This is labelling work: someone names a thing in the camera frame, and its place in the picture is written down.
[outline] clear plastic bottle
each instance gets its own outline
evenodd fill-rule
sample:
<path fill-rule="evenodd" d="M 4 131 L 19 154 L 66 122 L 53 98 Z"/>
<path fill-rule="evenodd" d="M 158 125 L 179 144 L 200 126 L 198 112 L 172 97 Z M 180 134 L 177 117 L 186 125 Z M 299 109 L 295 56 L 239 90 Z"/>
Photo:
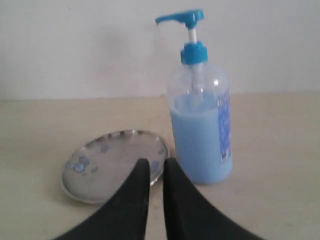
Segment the clear plastic bottle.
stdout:
<path fill-rule="evenodd" d="M 213 184 L 232 171 L 229 78 L 208 63 L 207 49 L 197 41 L 195 26 L 203 18 L 201 10 L 193 10 L 156 22 L 177 20 L 188 28 L 190 42 L 167 84 L 167 99 L 180 166 L 192 182 Z"/>

